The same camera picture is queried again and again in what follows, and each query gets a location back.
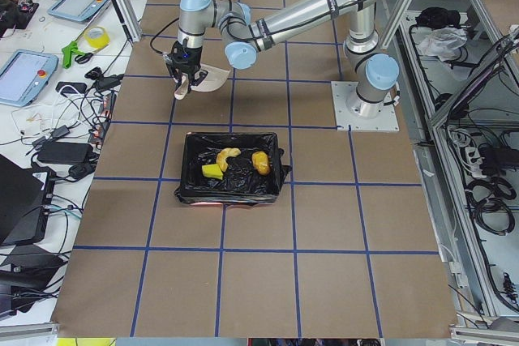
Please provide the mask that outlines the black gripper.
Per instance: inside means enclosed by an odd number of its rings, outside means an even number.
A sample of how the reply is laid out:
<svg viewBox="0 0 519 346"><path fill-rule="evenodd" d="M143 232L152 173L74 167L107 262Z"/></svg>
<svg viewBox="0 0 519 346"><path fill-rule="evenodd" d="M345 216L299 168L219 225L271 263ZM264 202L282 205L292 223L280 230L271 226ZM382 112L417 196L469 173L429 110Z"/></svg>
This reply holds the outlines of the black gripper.
<svg viewBox="0 0 519 346"><path fill-rule="evenodd" d="M208 71L201 70L202 48L188 48L175 42L168 54L168 69L175 83L183 82L183 74L190 75L190 88L196 89L207 78Z"/></svg>

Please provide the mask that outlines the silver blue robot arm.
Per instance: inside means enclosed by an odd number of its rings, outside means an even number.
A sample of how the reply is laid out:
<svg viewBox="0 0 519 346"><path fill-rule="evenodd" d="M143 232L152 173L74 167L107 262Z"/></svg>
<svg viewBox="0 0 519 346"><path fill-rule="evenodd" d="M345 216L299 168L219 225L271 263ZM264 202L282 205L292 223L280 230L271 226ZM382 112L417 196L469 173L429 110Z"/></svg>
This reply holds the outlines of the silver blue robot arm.
<svg viewBox="0 0 519 346"><path fill-rule="evenodd" d="M201 62L207 29L215 28L225 44L228 63L237 70L253 66L259 53L342 15L350 17L345 53L351 61L379 51L376 0L300 0L265 18L251 20L250 8L232 0L181 0L178 39L163 58L174 81L176 99L191 91L220 88L229 73Z"/></svg>

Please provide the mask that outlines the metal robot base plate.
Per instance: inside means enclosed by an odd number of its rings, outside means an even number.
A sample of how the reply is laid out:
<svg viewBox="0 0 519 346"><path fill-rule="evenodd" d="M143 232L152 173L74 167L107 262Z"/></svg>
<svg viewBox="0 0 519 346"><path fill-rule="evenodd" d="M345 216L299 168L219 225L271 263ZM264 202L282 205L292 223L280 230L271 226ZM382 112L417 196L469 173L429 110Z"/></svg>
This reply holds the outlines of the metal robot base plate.
<svg viewBox="0 0 519 346"><path fill-rule="evenodd" d="M400 130L388 93L383 102L367 103L357 94L358 82L332 81L332 100L339 131L396 133Z"/></svg>

